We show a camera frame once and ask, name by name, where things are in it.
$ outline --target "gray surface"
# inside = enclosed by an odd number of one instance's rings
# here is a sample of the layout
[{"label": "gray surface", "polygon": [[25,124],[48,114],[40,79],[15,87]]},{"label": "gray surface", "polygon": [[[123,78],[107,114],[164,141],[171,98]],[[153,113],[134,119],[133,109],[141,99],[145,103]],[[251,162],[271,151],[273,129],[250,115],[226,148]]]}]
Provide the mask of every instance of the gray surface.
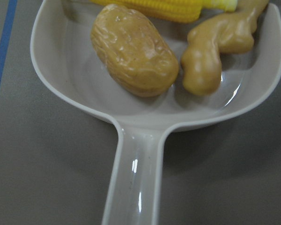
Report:
[{"label": "gray surface", "polygon": [[[0,87],[0,225],[100,224],[117,133],[38,79],[29,44],[41,2],[18,1]],[[281,225],[281,81],[245,115],[169,136],[160,224]]]}]

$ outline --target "wrinkled potato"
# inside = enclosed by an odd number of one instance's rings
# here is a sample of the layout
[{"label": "wrinkled potato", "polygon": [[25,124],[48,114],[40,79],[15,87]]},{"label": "wrinkled potato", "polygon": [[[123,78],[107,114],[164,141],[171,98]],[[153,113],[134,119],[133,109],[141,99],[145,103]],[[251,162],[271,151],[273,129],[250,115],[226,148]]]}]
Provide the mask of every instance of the wrinkled potato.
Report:
[{"label": "wrinkled potato", "polygon": [[140,97],[157,96],[175,81],[179,62],[142,13],[115,4],[97,16],[92,45],[111,77]]}]

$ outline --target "plastic corn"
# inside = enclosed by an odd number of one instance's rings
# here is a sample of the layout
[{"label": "plastic corn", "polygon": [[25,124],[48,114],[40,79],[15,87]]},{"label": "plastic corn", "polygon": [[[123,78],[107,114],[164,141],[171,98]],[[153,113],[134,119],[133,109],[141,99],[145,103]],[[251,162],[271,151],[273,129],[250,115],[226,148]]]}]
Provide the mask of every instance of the plastic corn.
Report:
[{"label": "plastic corn", "polygon": [[90,0],[106,6],[108,4],[124,5],[164,20],[179,23],[190,23],[197,20],[203,8],[216,8],[225,12],[233,12],[237,0]]}]

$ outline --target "white handle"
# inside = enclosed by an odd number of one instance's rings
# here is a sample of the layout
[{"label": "white handle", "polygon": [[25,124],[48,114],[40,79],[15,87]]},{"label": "white handle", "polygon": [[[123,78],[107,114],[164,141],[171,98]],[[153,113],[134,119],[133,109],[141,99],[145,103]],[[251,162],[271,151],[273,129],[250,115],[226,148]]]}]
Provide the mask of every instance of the white handle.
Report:
[{"label": "white handle", "polygon": [[163,131],[123,128],[102,225],[156,225],[163,165]]}]

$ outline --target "blue tape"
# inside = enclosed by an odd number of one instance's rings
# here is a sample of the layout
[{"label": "blue tape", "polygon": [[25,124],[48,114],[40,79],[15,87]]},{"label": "blue tape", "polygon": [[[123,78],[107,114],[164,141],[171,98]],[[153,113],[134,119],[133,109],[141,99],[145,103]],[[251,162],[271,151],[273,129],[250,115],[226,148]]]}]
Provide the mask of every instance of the blue tape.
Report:
[{"label": "blue tape", "polygon": [[17,0],[9,0],[4,27],[1,35],[0,40],[0,84],[1,84],[1,78],[3,74],[4,64],[5,64],[5,58],[7,54],[9,39],[11,30],[14,23],[14,17],[15,17],[15,9],[17,6]]}]

